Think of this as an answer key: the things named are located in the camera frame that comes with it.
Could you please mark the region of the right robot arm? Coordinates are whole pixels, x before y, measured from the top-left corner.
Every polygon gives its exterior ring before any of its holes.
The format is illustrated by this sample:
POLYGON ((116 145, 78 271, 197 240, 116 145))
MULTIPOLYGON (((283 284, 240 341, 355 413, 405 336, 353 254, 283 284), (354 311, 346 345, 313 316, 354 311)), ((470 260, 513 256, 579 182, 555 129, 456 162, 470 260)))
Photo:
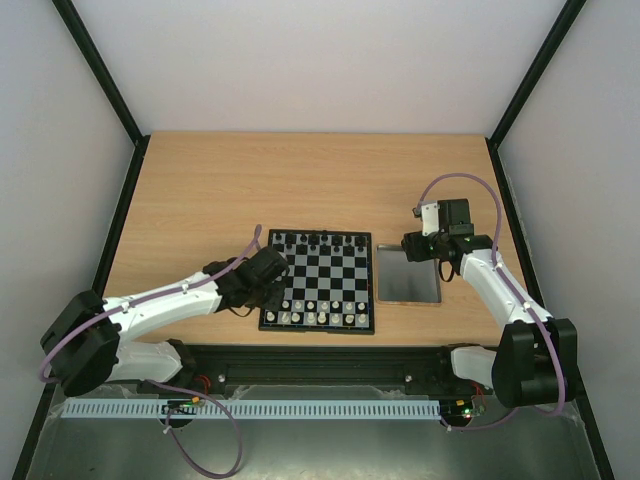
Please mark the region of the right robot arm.
POLYGON ((410 262, 450 265, 479 295, 502 334, 497 349, 458 346, 436 367, 445 390, 470 380, 494 391, 509 409, 549 405, 559 413, 575 396, 577 330, 557 319, 518 283, 498 252, 494 238, 478 235, 465 199, 421 202, 413 213, 420 230, 404 235, 410 262))

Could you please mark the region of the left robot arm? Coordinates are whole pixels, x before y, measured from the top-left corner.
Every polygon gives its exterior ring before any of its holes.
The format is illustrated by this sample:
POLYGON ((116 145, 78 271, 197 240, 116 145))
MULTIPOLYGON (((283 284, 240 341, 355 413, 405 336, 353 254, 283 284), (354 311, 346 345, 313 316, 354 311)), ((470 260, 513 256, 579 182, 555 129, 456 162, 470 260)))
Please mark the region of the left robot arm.
POLYGON ((267 246, 250 258, 214 261, 147 292, 106 299, 93 290, 81 292, 40 340, 42 376, 68 397, 109 382, 176 383, 193 367, 182 344, 147 344, 140 337, 191 317, 241 307, 274 310, 284 298, 288 271, 286 258, 267 246))

